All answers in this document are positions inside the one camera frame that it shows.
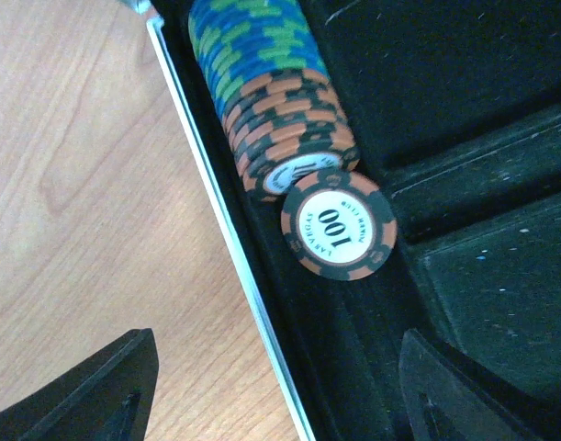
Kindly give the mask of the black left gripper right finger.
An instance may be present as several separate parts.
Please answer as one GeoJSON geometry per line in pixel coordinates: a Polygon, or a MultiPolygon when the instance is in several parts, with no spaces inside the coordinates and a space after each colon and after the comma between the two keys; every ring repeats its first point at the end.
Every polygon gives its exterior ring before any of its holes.
{"type": "Polygon", "coordinates": [[[405,332],[400,387],[416,440],[538,440],[532,427],[480,387],[417,330],[405,332]]]}

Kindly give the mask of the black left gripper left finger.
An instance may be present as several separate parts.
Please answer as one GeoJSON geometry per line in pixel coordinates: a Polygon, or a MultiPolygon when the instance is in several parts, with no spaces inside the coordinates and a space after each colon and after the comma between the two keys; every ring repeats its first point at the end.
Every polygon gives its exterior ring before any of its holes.
{"type": "Polygon", "coordinates": [[[152,329],[132,329],[0,412],[0,440],[142,440],[158,372],[152,329]]]}

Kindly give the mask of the black poker chip stack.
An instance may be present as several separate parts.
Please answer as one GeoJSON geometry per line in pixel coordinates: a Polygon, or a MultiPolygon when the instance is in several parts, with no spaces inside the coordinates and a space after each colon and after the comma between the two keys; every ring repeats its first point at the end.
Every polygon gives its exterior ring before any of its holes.
{"type": "Polygon", "coordinates": [[[288,248],[312,273],[354,281],[375,273],[398,235],[387,198],[367,177],[336,168],[297,181],[280,216],[288,248]]]}

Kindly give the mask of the aluminium poker case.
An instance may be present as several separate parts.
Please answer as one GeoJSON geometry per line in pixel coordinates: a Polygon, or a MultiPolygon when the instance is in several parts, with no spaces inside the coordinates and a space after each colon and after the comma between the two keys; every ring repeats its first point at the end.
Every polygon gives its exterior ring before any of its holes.
{"type": "Polygon", "coordinates": [[[385,192],[396,248],[373,275],[305,269],[280,202],[241,186],[191,49],[187,1],[158,1],[159,53],[208,170],[241,282],[276,338],[299,435],[463,438],[422,361],[422,334],[536,435],[561,440],[561,1],[305,1],[302,9],[385,192]]]}

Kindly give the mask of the brown poker chip stack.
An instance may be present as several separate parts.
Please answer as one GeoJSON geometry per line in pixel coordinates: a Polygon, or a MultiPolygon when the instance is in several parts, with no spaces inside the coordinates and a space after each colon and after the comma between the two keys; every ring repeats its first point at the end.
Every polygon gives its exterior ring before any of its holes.
{"type": "Polygon", "coordinates": [[[274,201],[306,175],[358,165],[360,149],[324,73],[276,69],[223,93],[217,113],[249,197],[274,201]]]}

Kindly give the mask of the blue poker chip stack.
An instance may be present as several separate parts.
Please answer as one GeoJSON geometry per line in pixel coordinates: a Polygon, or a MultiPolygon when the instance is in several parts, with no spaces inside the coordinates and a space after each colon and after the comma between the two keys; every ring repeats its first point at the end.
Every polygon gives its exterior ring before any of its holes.
{"type": "Polygon", "coordinates": [[[218,116],[259,75],[304,68],[328,73],[298,1],[195,1],[187,26],[218,116]]]}

